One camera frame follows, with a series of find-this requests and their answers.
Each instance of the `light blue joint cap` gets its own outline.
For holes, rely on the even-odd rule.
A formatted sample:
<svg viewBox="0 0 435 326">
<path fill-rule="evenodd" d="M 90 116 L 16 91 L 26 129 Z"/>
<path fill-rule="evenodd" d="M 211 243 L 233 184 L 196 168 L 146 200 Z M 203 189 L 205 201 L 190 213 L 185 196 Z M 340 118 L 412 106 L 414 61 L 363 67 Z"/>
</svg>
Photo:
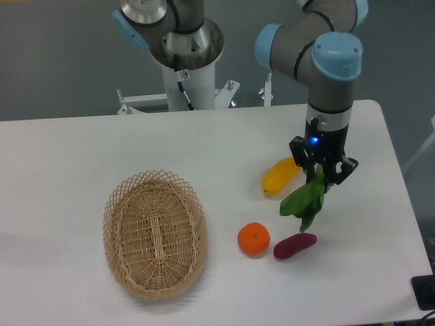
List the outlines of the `light blue joint cap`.
<svg viewBox="0 0 435 326">
<path fill-rule="evenodd" d="M 325 76 L 350 82 L 361 73 L 362 44 L 349 33 L 326 33 L 315 40 L 311 58 Z"/>
<path fill-rule="evenodd" d="M 355 28 L 361 25 L 361 23 L 366 19 L 368 14 L 368 2 L 367 0 L 355 0 L 357 18 Z"/>
<path fill-rule="evenodd" d="M 118 10 L 115 10 L 112 13 L 111 18 L 121 36 L 127 41 L 129 46 L 139 51 L 148 49 L 147 42 L 143 40 L 142 36 L 135 31 Z"/>
<path fill-rule="evenodd" d="M 282 25 L 280 24 L 269 24 L 265 26 L 257 36 L 254 48 L 257 61 L 269 69 L 272 69 L 271 50 L 273 38 L 275 37 L 278 28 L 281 26 Z"/>
</svg>

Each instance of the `white tube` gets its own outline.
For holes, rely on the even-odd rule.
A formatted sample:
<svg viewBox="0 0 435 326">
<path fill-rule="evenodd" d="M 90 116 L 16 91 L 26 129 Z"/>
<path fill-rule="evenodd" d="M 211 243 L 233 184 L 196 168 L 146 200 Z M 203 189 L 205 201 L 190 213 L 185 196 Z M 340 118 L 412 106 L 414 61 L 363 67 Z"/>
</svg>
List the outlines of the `white tube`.
<svg viewBox="0 0 435 326">
<path fill-rule="evenodd" d="M 203 68 L 189 70 L 189 78 L 183 80 L 183 87 L 196 110 L 215 108 L 215 64 L 219 58 L 220 55 L 212 63 Z M 188 111 L 186 99 L 177 85 L 180 72 L 175 72 L 172 68 L 162 65 L 158 61 L 156 62 L 162 68 L 169 111 Z"/>
</svg>

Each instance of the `purple sweet potato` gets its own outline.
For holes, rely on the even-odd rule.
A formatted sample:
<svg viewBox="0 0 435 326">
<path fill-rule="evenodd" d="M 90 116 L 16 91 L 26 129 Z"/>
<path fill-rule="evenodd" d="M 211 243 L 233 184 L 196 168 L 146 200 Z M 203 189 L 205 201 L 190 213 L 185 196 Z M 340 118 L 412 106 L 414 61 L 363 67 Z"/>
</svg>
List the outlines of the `purple sweet potato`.
<svg viewBox="0 0 435 326">
<path fill-rule="evenodd" d="M 279 242 L 273 249 L 277 259 L 288 259 L 298 252 L 311 247 L 317 242 L 317 237 L 310 233 L 299 233 Z"/>
</svg>

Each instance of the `gray floor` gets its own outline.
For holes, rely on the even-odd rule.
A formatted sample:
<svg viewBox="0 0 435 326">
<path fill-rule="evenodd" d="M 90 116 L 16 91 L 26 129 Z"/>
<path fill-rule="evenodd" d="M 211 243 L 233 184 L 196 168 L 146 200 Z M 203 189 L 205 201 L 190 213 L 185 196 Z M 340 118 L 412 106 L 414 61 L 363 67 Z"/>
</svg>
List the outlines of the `gray floor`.
<svg viewBox="0 0 435 326">
<path fill-rule="evenodd" d="M 0 3 L 0 120 L 110 115 L 125 96 L 163 93 L 158 67 L 130 49 L 111 23 L 118 0 Z M 371 0 L 356 31 L 364 44 L 364 72 L 357 99 L 379 102 L 399 163 L 432 132 L 435 115 L 435 1 Z M 240 106 L 259 105 L 267 71 L 253 46 L 261 28 L 291 24 L 302 13 L 289 0 L 205 0 L 206 15 L 225 35 L 217 86 L 242 83 Z M 274 104 L 305 103 L 307 90 L 273 76 Z M 406 177 L 423 238 L 435 238 L 435 145 Z"/>
</svg>

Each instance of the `white table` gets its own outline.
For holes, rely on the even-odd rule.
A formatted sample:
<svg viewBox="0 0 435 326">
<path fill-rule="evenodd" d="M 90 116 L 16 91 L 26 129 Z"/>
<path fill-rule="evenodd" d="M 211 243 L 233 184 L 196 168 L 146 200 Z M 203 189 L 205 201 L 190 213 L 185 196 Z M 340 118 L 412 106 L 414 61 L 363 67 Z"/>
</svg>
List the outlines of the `white table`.
<svg viewBox="0 0 435 326">
<path fill-rule="evenodd" d="M 347 154 L 357 170 L 326 195 L 319 238 L 285 262 L 298 232 L 260 182 L 303 135 L 306 105 L 0 123 L 0 325 L 346 325 L 416 319 L 410 278 L 430 274 L 381 109 L 355 102 Z M 166 169 L 204 206 L 209 259 L 164 302 L 125 292 L 105 261 L 103 210 L 129 176 Z M 303 175 L 288 192 L 303 184 Z M 271 233 L 261 259 L 237 232 Z"/>
</svg>

